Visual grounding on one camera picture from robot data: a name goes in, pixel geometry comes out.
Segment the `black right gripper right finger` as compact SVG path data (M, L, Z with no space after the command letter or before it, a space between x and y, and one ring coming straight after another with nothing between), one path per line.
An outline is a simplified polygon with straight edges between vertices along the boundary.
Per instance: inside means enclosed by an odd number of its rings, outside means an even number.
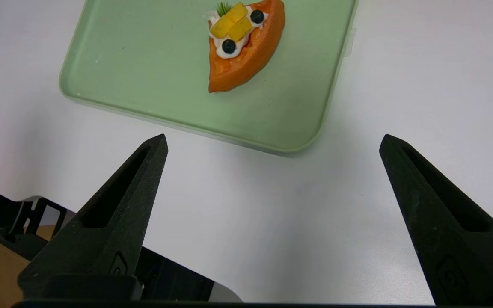
M407 142L379 153L436 305L493 305L493 218Z

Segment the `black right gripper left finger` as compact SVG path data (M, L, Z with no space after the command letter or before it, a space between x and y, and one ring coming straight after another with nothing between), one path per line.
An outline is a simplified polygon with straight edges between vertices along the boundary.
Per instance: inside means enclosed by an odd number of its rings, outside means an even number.
M139 300L135 269L168 146L146 140L20 273L25 300Z

